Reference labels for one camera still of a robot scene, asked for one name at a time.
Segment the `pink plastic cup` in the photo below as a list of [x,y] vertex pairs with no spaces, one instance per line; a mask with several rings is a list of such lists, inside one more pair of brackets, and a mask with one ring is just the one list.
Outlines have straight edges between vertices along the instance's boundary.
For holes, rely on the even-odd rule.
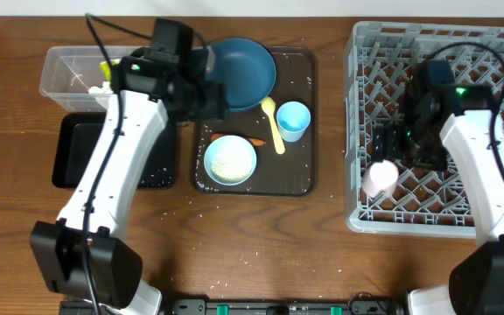
[[372,163],[362,177],[362,189],[370,198],[380,194],[391,196],[397,186],[399,171],[397,166],[388,160]]

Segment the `dark blue plate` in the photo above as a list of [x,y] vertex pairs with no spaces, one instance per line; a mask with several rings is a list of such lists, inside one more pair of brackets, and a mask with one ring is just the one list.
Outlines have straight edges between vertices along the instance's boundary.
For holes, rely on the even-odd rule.
[[207,50],[206,80],[224,86],[231,112],[255,108],[275,86],[275,61],[268,49],[254,40],[223,39]]

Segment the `light blue bowl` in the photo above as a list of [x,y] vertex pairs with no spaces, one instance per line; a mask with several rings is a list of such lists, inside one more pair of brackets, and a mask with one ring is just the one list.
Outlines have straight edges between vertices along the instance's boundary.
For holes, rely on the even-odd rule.
[[224,186],[237,186],[256,170],[256,150],[240,136],[221,136],[206,148],[203,159],[206,174]]

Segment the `white tissue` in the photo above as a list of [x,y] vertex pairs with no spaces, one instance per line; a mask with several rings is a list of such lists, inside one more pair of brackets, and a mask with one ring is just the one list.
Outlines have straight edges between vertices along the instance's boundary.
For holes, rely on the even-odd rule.
[[114,93],[109,81],[104,81],[100,87],[92,86],[87,92],[93,97],[87,111],[102,111],[108,109],[109,98]]

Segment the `light blue plastic cup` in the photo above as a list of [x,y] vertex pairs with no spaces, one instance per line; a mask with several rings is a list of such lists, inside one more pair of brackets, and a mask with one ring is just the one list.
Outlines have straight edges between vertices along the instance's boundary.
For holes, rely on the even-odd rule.
[[276,124],[282,139],[294,143],[305,133],[311,123],[310,110],[299,101],[288,101],[276,112]]

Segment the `yellow green snack wrapper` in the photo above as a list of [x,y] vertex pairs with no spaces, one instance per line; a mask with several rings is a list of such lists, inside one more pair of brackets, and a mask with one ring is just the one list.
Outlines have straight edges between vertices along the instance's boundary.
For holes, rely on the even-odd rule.
[[117,66],[120,64],[120,59],[112,59],[110,62],[103,61],[100,63],[100,69],[103,73],[105,80],[111,82],[113,79],[113,75]]

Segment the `white rice grains pile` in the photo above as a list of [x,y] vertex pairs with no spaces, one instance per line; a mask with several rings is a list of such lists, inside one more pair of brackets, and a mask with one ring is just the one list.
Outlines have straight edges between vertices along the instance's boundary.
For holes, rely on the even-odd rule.
[[225,184],[237,184],[246,179],[255,165],[246,150],[220,150],[213,156],[213,176]]

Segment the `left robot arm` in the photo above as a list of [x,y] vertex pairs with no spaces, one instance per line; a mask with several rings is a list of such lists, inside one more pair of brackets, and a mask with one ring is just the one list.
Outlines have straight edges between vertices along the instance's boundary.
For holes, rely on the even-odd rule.
[[169,123],[221,119],[225,88],[210,81],[212,52],[125,56],[111,66],[113,95],[91,158],[54,223],[38,221],[31,250],[49,291],[92,304],[92,313],[157,314],[162,293],[142,278],[124,241],[152,147]]

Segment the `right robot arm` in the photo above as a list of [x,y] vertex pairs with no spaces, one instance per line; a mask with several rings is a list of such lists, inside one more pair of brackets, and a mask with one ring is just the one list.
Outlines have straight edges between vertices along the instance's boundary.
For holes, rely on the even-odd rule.
[[443,171],[455,164],[476,230],[476,250],[446,284],[411,291],[408,314],[504,314],[504,134],[500,101],[483,84],[456,83],[449,63],[421,63],[397,125],[374,129],[362,189],[374,198],[399,181],[393,162]]

